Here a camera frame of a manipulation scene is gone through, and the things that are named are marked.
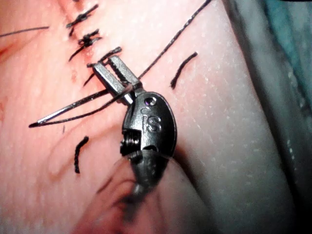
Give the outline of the left arm needle driver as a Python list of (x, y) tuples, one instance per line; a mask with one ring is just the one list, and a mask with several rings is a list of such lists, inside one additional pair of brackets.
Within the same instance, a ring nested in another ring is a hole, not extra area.
[(177, 129), (173, 111), (167, 100), (156, 92), (138, 94), (124, 117), (120, 153), (155, 150), (173, 156)]

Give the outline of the left arm needle driver jaw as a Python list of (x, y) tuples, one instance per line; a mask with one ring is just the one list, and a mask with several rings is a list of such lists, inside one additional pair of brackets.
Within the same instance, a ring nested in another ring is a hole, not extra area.
[(113, 98), (127, 106), (133, 104), (133, 99), (129, 94), (130, 91), (126, 91), (126, 87), (103, 64), (96, 63), (92, 69)]
[(111, 56), (108, 58), (108, 64), (116, 73), (121, 81), (131, 83), (134, 89), (142, 88), (141, 81), (134, 75), (134, 73), (126, 66), (126, 64), (118, 56)]

